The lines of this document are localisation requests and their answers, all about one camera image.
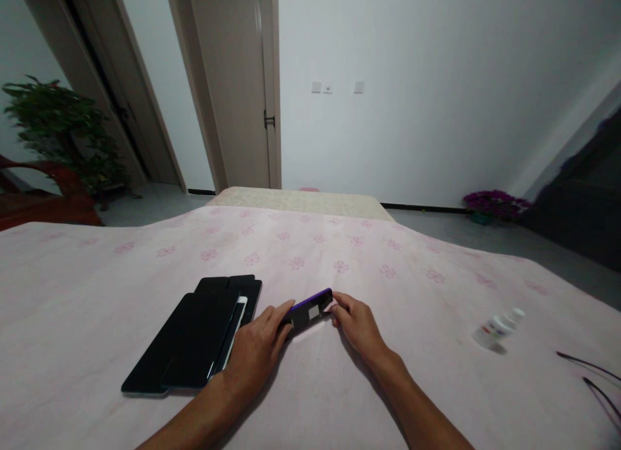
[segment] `purple flowers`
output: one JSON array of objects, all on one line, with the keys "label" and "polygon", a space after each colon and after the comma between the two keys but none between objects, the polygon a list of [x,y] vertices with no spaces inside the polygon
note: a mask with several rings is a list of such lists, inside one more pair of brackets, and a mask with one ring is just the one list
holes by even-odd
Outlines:
[{"label": "purple flowers", "polygon": [[464,197],[466,207],[471,211],[502,220],[517,219],[530,203],[501,190],[478,191]]}]

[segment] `tile floor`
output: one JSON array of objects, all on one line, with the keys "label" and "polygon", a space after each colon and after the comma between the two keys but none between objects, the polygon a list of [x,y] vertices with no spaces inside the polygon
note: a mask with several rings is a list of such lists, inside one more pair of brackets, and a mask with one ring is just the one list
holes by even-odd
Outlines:
[{"label": "tile floor", "polygon": [[[140,200],[123,197],[99,212],[111,227],[133,227],[169,219],[204,206],[212,197],[185,195],[180,187],[149,184],[136,191]],[[621,311],[621,273],[513,224],[480,226],[461,214],[389,210],[401,225],[430,237],[492,253],[531,259],[579,289]]]}]

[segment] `flower pot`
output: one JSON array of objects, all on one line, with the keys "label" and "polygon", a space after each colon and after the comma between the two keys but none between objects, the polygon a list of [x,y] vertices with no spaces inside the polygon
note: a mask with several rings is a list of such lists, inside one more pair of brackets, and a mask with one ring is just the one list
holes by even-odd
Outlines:
[{"label": "flower pot", "polygon": [[487,225],[490,224],[494,220],[494,218],[492,216],[474,213],[470,214],[470,220],[480,225]]}]

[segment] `hand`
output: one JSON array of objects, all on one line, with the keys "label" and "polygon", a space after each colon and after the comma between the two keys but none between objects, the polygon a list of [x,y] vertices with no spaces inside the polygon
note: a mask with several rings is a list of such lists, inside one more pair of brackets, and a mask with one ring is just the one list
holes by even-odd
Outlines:
[{"label": "hand", "polygon": [[274,369],[292,328],[290,324],[281,329],[278,326],[294,303],[289,300],[277,308],[268,306],[235,334],[231,357],[222,375],[225,387],[242,406],[257,396]]},{"label": "hand", "polygon": [[343,332],[362,359],[369,364],[371,361],[385,356],[390,350],[384,343],[380,330],[377,328],[371,308],[363,302],[340,292],[333,292],[338,306],[332,309],[334,319],[332,325],[343,326]]}]

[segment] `purple phone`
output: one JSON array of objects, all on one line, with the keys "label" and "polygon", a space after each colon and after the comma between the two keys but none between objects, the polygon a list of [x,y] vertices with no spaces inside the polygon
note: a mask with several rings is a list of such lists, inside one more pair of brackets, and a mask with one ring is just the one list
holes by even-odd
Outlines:
[{"label": "purple phone", "polygon": [[329,316],[330,313],[323,312],[323,310],[330,303],[332,303],[332,289],[326,288],[291,308],[281,322],[281,325],[291,324],[293,326],[287,339],[292,339],[319,319]]}]

